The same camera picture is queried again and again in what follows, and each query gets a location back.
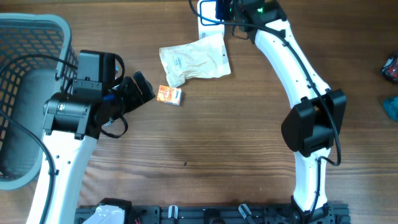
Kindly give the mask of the orange packaged item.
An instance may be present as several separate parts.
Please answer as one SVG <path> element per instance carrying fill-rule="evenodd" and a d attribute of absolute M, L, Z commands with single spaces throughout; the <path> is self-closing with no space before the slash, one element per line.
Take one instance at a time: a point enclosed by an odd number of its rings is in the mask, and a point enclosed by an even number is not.
<path fill-rule="evenodd" d="M 182 90 L 169 86 L 159 86 L 157 101 L 170 105 L 179 106 L 182 100 Z"/>

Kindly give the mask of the clear plastic bag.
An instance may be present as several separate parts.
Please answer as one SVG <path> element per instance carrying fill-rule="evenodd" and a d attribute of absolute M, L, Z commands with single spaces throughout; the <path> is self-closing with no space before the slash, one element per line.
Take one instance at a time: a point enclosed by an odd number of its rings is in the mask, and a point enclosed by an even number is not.
<path fill-rule="evenodd" d="M 179 87 L 191 78 L 219 78 L 231 73 L 222 34 L 159 49 L 167 83 Z"/>

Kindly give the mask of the dark red item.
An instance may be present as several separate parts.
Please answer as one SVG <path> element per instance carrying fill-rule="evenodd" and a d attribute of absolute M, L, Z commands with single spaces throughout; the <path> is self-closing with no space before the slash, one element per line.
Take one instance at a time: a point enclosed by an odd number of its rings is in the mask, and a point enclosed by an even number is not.
<path fill-rule="evenodd" d="M 381 74 L 386 80 L 397 83 L 397 52 L 388 57 L 385 66 L 381 69 Z"/>

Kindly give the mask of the blue liquid bottle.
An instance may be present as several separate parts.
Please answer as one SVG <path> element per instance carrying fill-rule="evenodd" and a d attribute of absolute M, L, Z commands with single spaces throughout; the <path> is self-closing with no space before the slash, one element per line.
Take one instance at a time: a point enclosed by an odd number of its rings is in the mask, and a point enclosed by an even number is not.
<path fill-rule="evenodd" d="M 382 103 L 384 111 L 386 112 L 388 117 L 395 122 L 398 121 L 397 102 L 397 96 L 393 96 L 384 100 Z"/>

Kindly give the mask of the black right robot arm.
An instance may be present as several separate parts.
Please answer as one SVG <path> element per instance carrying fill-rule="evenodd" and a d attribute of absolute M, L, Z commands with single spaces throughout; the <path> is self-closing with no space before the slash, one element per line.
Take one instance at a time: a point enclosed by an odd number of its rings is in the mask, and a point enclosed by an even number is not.
<path fill-rule="evenodd" d="M 217 1 L 215 17 L 247 34 L 271 63 L 287 94 L 291 110 L 281 133 L 295 157 L 292 222 L 315 223 L 329 217 L 326 167 L 341 164 L 339 133 L 346 95 L 332 90 L 310 65 L 277 1 Z"/>

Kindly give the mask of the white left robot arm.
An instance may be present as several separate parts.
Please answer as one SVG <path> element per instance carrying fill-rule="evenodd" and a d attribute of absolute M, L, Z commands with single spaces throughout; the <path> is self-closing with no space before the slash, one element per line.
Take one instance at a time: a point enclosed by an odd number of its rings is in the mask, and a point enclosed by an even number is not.
<path fill-rule="evenodd" d="M 28 223 L 73 223 L 88 161 L 101 135 L 118 139 L 104 126 L 152 100 L 141 72 L 125 76 L 118 54 L 82 50 L 76 77 L 44 104 L 44 151 Z"/>

